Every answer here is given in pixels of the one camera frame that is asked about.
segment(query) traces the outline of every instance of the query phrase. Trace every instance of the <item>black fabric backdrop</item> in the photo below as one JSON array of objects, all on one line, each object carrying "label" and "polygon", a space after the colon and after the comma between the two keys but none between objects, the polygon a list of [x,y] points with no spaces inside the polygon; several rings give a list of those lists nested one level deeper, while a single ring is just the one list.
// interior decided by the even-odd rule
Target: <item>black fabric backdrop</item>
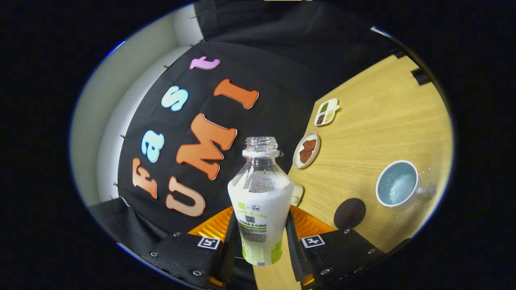
[{"label": "black fabric backdrop", "polygon": [[[241,152],[246,137],[276,137],[284,152],[276,160],[288,173],[294,149],[308,122],[313,121],[309,117],[314,102],[396,47],[371,31],[370,25],[325,3],[199,2],[195,9],[207,41],[190,48],[149,89],[125,134],[118,170],[120,195],[133,210],[168,232],[187,232],[231,205],[227,184],[245,163]],[[191,60],[202,56],[221,63],[211,70],[190,70]],[[251,109],[226,96],[213,95],[225,78],[260,93]],[[171,86],[189,93],[180,111],[161,106]],[[175,161],[181,145],[198,144],[190,124],[199,113],[238,131],[231,148],[221,151],[224,159],[216,161],[220,171],[213,181],[193,166]],[[141,152],[141,140],[148,130],[165,137],[155,163]],[[157,182],[156,200],[133,185],[134,157]],[[166,208],[171,176],[203,196],[206,208],[201,216],[189,217]],[[192,205],[185,195],[171,194]]]}]

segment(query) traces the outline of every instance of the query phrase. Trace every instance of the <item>white mug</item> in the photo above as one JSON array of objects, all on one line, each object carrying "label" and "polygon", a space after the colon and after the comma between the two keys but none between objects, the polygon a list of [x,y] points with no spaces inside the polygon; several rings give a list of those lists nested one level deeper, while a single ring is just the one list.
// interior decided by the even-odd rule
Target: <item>white mug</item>
[{"label": "white mug", "polygon": [[409,161],[398,160],[389,164],[376,182],[376,198],[388,207],[408,204],[415,196],[432,197],[436,188],[433,185],[422,187],[416,167]]}]

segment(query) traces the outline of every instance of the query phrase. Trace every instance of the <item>plastic bottle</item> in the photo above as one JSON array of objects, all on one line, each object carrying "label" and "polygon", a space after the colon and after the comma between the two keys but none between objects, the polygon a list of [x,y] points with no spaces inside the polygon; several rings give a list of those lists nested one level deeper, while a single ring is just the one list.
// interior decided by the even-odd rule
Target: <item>plastic bottle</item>
[{"label": "plastic bottle", "polygon": [[267,266],[281,257],[283,229],[294,183],[276,164],[283,153],[274,137],[248,137],[247,162],[229,182],[228,193],[238,220],[245,260]]}]

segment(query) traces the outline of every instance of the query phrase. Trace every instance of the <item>blue letter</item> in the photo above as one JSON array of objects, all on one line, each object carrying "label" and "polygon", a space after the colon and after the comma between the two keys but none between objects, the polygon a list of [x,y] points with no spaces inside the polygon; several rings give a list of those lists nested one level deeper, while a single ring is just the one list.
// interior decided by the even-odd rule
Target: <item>blue letter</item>
[{"label": "blue letter", "polygon": [[179,111],[183,108],[186,100],[188,99],[188,91],[185,89],[179,89],[178,86],[173,86],[163,95],[162,106],[165,108],[170,107],[172,111]]},{"label": "blue letter", "polygon": [[141,152],[147,155],[150,162],[158,161],[159,150],[165,144],[165,137],[163,134],[156,134],[152,130],[148,130],[141,140]]}]

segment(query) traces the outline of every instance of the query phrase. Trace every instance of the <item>white wall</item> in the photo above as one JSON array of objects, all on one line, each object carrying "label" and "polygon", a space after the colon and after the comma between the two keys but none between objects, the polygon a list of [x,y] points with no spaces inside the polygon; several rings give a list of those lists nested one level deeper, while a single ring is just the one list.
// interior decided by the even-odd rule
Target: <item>white wall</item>
[{"label": "white wall", "polygon": [[72,119],[70,159],[87,206],[118,196],[118,159],[129,122],[151,85],[202,39],[193,5],[169,13],[128,38],[95,70]]}]

